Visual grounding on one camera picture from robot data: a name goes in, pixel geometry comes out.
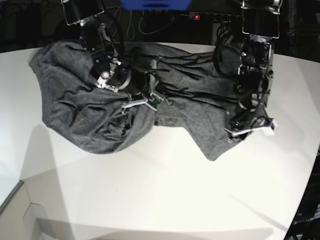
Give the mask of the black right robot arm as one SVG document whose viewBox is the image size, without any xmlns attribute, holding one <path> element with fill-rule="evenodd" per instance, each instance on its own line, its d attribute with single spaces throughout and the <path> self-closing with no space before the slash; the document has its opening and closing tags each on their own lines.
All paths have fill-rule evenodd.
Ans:
<svg viewBox="0 0 320 240">
<path fill-rule="evenodd" d="M 100 19 L 105 14 L 101 0 L 63 0 L 61 4 L 67 25 L 80 26 L 80 44 L 90 54 L 93 63 L 89 73 L 93 84 L 113 93 L 128 94 L 128 102 L 122 105 L 125 110 L 146 105 L 156 111 L 165 100 L 156 90 L 158 59 L 151 58 L 146 65 L 139 66 L 132 62 L 132 58 L 139 54 L 138 50 L 125 56 L 123 34 L 119 33 L 119 43 L 115 43 Z"/>
</svg>

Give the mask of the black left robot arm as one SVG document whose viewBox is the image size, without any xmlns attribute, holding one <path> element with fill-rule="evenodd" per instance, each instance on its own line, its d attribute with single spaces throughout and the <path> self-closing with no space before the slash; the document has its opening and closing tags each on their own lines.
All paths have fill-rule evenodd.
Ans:
<svg viewBox="0 0 320 240">
<path fill-rule="evenodd" d="M 281 0 L 244 0 L 241 4 L 240 65 L 234 80 L 235 112 L 224 128 L 230 142 L 243 141 L 256 131 L 273 135 L 276 122 L 266 111 L 274 79 L 274 43 L 280 37 Z"/>
</svg>

